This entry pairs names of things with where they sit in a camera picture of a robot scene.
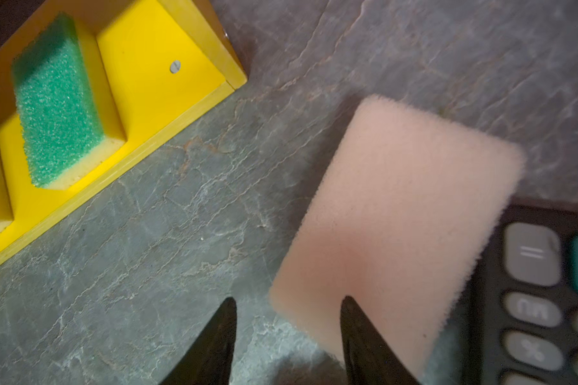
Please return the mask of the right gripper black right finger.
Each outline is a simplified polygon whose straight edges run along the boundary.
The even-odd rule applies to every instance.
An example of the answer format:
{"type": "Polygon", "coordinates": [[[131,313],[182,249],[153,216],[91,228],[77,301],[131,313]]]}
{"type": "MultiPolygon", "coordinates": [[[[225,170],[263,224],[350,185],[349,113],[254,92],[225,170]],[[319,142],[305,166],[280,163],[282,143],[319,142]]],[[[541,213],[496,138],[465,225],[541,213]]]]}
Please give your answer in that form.
{"type": "Polygon", "coordinates": [[[349,384],[418,385],[351,296],[341,303],[340,330],[349,384]]]}

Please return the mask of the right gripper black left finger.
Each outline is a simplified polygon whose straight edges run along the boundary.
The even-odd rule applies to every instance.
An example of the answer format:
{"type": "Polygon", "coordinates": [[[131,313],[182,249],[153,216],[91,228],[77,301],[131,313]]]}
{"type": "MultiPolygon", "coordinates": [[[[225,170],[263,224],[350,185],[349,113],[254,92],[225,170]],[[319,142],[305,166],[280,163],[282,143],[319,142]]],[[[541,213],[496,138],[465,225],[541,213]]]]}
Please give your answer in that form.
{"type": "Polygon", "coordinates": [[[237,304],[228,297],[162,384],[229,384],[237,331],[237,304]]]}

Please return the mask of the beige pink sponge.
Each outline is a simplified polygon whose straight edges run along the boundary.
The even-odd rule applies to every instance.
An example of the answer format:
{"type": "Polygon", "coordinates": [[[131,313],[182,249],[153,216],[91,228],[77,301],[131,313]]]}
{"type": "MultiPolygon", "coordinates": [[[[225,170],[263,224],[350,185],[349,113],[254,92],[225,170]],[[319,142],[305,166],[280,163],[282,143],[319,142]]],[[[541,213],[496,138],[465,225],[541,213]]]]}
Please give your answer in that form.
{"type": "Polygon", "coordinates": [[[352,296],[421,376],[525,163],[512,142],[363,99],[279,268],[272,307],[338,357],[340,304],[352,296]]]}

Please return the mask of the green scrub sponge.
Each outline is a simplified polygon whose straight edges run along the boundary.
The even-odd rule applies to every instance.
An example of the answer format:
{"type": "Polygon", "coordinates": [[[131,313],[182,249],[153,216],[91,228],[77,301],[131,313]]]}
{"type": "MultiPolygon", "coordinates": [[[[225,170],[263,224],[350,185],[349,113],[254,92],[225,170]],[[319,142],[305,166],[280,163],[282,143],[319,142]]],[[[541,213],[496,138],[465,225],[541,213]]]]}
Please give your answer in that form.
{"type": "Polygon", "coordinates": [[[32,184],[73,186],[126,142],[96,38],[61,13],[11,66],[32,184]]]}

